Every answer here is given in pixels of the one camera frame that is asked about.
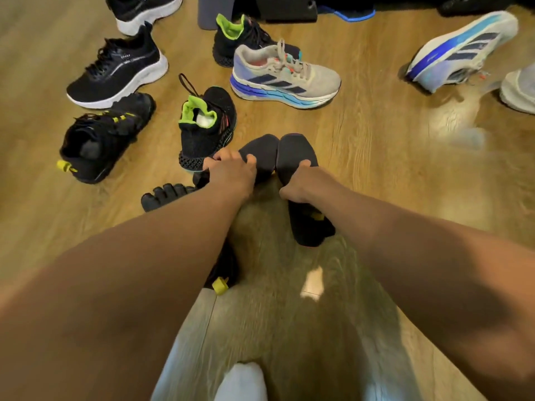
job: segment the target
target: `hand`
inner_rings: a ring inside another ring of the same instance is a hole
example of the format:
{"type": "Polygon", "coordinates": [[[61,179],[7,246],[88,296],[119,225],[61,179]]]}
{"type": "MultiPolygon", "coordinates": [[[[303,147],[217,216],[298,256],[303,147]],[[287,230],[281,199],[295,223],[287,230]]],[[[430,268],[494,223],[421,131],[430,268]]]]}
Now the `hand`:
{"type": "Polygon", "coordinates": [[[244,202],[255,185],[256,157],[248,154],[245,163],[239,152],[223,148],[213,159],[204,159],[203,170],[210,170],[210,186],[222,191],[230,189],[244,202]]]}
{"type": "Polygon", "coordinates": [[[285,200],[310,203],[311,193],[315,189],[328,188],[333,183],[336,184],[337,181],[329,172],[321,167],[311,167],[310,160],[303,160],[279,194],[285,200]]]}

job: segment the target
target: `wood grain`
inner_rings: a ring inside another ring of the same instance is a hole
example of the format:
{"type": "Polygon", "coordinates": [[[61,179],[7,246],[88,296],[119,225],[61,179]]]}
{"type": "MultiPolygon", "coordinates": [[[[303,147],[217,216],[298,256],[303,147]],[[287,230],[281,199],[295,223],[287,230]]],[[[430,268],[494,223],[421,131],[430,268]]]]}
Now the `wood grain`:
{"type": "MultiPolygon", "coordinates": [[[[158,109],[99,185],[57,171],[73,117],[65,87],[120,34],[104,0],[0,0],[0,288],[65,249],[142,214],[140,197],[187,183],[177,121],[185,73],[199,92],[231,92],[211,56],[213,32],[196,25],[197,0],[154,27],[169,73],[142,88],[158,109]]],[[[232,148],[266,133],[301,132],[344,185],[420,213],[535,242],[535,117],[490,90],[535,59],[535,19],[512,7],[520,33],[487,60],[487,80],[432,96],[400,79],[431,38],[470,22],[436,11],[384,11],[349,24],[263,25],[331,67],[342,88],[327,106],[299,111],[234,97],[232,148]]],[[[209,400],[225,371],[256,360],[271,400],[478,401],[484,398],[396,308],[341,236],[317,249],[296,244],[274,178],[260,186],[230,231],[241,282],[215,298],[203,290],[171,351],[154,399],[209,400]]]]}

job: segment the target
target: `white sock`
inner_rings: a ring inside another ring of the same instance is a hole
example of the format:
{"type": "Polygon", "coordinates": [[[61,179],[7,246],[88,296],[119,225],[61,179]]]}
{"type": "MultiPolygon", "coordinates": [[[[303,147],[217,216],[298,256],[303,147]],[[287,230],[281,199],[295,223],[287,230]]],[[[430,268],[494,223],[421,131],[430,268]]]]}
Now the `white sock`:
{"type": "Polygon", "coordinates": [[[268,401],[262,369],[256,363],[236,363],[217,389],[214,401],[268,401]]]}

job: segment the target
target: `person's right arm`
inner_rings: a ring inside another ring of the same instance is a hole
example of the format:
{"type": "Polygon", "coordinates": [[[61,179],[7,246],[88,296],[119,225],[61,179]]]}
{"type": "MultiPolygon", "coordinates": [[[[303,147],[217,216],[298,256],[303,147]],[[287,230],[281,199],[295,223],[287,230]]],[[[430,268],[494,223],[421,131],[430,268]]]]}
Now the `person's right arm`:
{"type": "Polygon", "coordinates": [[[307,164],[281,196],[322,211],[489,401],[535,400],[535,252],[355,193],[307,164]]]}

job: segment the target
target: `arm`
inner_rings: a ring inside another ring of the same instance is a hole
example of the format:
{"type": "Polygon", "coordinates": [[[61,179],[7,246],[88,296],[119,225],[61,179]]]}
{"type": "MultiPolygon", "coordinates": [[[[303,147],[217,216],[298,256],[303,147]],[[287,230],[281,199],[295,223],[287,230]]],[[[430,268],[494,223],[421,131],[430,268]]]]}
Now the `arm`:
{"type": "Polygon", "coordinates": [[[322,211],[399,308],[490,400],[535,397],[535,253],[343,187],[302,163],[281,196],[322,211]]]}
{"type": "Polygon", "coordinates": [[[68,250],[0,306],[0,399],[150,398],[252,192],[254,158],[221,156],[204,189],[68,250]]]}

